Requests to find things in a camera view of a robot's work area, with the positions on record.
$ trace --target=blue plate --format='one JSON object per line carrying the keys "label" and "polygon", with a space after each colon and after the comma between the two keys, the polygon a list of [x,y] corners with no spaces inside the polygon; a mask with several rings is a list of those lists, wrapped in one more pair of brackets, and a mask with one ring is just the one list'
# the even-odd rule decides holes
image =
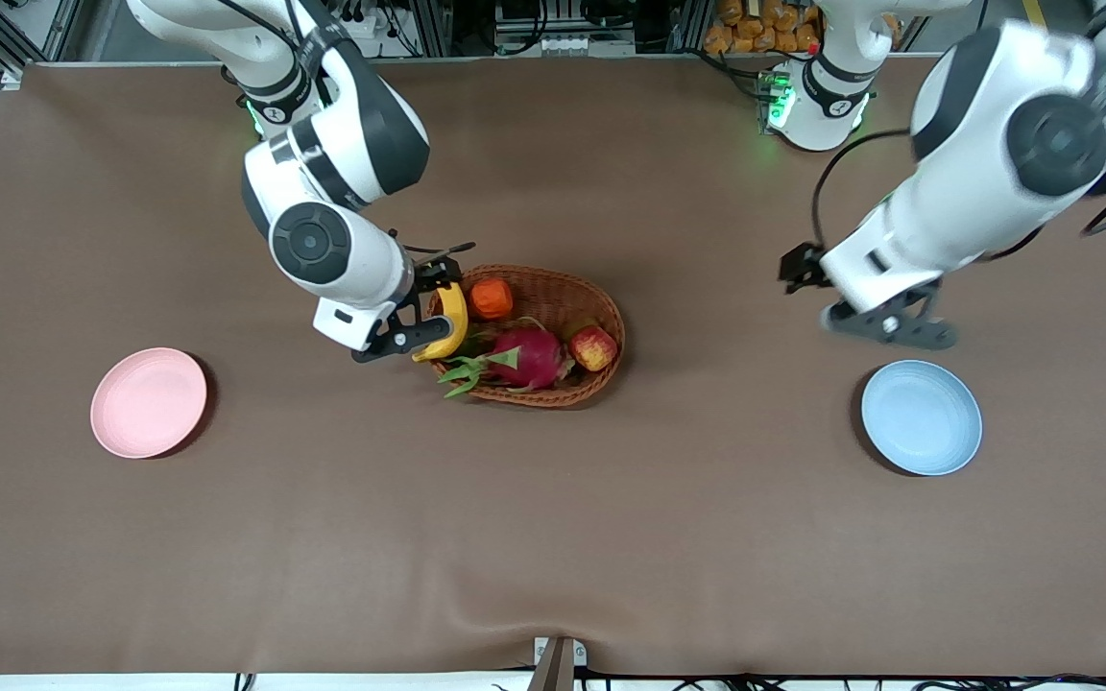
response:
{"label": "blue plate", "polygon": [[881,456],[917,475],[961,469],[984,433],[979,404],[964,383],[921,360],[879,368],[865,385],[860,419]]}

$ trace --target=pink plate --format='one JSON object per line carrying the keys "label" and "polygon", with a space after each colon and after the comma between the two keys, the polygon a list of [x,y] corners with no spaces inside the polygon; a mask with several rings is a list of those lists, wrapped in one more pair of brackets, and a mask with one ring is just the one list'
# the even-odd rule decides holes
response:
{"label": "pink plate", "polygon": [[187,438],[207,402],[207,377],[190,355],[140,350],[113,366],[96,387],[92,433],[111,454],[149,459]]}

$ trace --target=table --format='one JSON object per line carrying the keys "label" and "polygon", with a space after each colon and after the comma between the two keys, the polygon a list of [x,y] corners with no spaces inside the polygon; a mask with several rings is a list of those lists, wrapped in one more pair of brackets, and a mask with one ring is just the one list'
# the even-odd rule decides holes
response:
{"label": "table", "polygon": [[[928,67],[891,61],[866,129]],[[960,345],[918,355],[782,293],[828,155],[757,135],[707,66],[383,73],[432,157],[369,218],[597,281],[619,380],[529,411],[356,366],[247,220],[215,69],[32,67],[0,97],[0,673],[508,668],[547,635],[606,673],[1106,673],[1106,235],[1075,232],[1098,205],[950,276]],[[849,156],[826,234],[911,169],[897,140]],[[206,360],[218,408],[171,459],[114,459],[88,399],[145,346]],[[860,381],[907,357],[983,406],[954,477],[857,441]]]}

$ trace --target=red apple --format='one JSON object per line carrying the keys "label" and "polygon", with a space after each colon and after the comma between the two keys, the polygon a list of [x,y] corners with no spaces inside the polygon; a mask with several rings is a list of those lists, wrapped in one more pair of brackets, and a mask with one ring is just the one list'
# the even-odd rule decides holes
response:
{"label": "red apple", "polygon": [[571,336],[571,354],[588,371],[601,371],[617,358],[617,342],[605,329],[588,326]]}

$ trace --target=plate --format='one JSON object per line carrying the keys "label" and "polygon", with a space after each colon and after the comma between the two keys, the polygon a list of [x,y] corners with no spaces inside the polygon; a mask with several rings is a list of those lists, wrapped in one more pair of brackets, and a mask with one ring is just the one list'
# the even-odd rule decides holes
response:
{"label": "plate", "polygon": [[881,456],[916,475],[948,475],[979,451],[983,419],[947,368],[899,360],[879,368],[860,397],[865,432]]}
{"label": "plate", "polygon": [[105,374],[92,395],[92,433],[111,454],[149,459],[189,437],[208,404],[208,379],[190,355],[149,348]]}

